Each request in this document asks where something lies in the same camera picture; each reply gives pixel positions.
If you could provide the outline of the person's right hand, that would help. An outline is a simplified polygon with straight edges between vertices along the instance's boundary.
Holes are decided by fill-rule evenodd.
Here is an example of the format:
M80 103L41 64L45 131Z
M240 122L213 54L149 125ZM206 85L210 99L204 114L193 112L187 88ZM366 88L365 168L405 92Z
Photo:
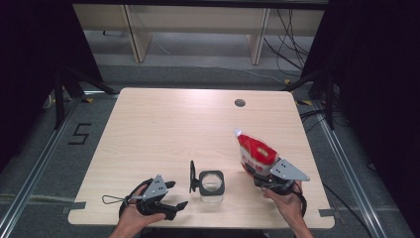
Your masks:
M297 195L298 192L301 192L299 182L292 187L292 193L288 195L279 195L268 188L262 190L263 196L275 203L279 213L290 227L297 227L304 223L302 201Z

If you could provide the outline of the black metal stand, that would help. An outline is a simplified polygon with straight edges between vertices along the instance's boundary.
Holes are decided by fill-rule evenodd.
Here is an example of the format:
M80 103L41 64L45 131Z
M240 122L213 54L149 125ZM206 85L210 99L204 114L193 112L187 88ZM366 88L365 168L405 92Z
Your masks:
M79 84L80 81L87 82L107 94L118 94L117 90L107 86L101 78L95 79L68 66L59 67L54 76L53 90L55 98L55 129L58 129L61 126L65 118L62 89L65 88L71 98L81 98L85 93Z
M308 74L300 77L294 83L287 85L284 91L291 92L292 90L311 82L312 86L309 89L308 96L311 99L319 100L322 96L325 96L325 116L327 125L331 130L334 130L333 124L333 104L334 104L334 80L329 72L325 70L315 70Z

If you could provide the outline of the person's left hand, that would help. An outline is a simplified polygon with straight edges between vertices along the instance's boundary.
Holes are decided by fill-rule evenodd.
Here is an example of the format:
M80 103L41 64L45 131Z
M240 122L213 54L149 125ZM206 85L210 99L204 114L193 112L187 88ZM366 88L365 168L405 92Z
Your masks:
M143 215L138 211L135 205L130 204L124 209L115 229L125 229L141 232L148 225L162 221L164 219L164 213Z

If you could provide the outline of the glass jar with black lid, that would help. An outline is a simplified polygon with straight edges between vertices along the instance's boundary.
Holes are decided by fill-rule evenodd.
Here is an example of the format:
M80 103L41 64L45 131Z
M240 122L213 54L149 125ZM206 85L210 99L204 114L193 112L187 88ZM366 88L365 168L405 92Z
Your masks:
M203 203L220 203L224 198L225 180L221 171L202 171L196 174L195 164L190 162L189 192L198 191Z

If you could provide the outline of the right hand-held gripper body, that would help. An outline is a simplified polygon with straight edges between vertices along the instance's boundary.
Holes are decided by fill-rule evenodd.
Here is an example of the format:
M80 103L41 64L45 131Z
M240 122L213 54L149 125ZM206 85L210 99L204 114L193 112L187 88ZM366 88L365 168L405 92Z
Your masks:
M277 194L291 194L297 180L310 181L310 177L287 160L279 160L267 175L254 179L255 186L268 188Z

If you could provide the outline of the red and white spout pouch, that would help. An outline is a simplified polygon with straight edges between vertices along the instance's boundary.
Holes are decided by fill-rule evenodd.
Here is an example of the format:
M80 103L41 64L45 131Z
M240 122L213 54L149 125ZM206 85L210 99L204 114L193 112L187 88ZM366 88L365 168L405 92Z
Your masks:
M261 140L244 134L240 129L234 130L241 154L241 164L244 170L252 175L257 173L261 176L268 176L270 169L279 161L276 150Z

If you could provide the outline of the aluminium floor rail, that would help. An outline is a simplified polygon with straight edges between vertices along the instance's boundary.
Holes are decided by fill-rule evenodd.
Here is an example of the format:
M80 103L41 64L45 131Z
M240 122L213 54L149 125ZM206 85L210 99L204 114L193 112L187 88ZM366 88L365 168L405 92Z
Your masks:
M322 118L318 115L322 130L326 135L327 141L333 150L338 165L343 173L343 176L350 188L350 191L355 199L355 202L360 209L361 215L367 225L367 230L370 232L372 238L387 238L384 227L380 223L379 217L375 212L363 186L358 179L348 157L340 143L335 131L330 127L327 117Z
M49 140L38 156L33 168L27 175L25 182L18 190L17 194L13 196L12 202L0 220L0 238L8 238L12 233L23 210L25 209L27 202L30 199L33 190L39 183L44 170L51 160L55 148L58 145L58 142L61 139L73 112L79 104L80 99L72 99L69 102L67 109L64 112L64 119L62 120L61 124L52 131Z

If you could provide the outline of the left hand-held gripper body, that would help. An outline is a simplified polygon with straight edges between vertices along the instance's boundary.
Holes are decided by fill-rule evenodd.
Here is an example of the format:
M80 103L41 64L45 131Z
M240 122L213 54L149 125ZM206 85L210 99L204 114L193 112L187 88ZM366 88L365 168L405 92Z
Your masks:
M168 190L161 175L144 180L123 198L123 209L134 204L143 215L164 213L165 220L173 220L177 213L176 207L161 202Z

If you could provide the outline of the dark curtain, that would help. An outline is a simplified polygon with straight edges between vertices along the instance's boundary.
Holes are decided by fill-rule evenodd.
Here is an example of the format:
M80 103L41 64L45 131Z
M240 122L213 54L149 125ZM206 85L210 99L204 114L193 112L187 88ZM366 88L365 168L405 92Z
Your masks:
M102 79L72 1L0 0L0 172L65 68Z
M303 71L316 69L420 238L420 0L329 0Z

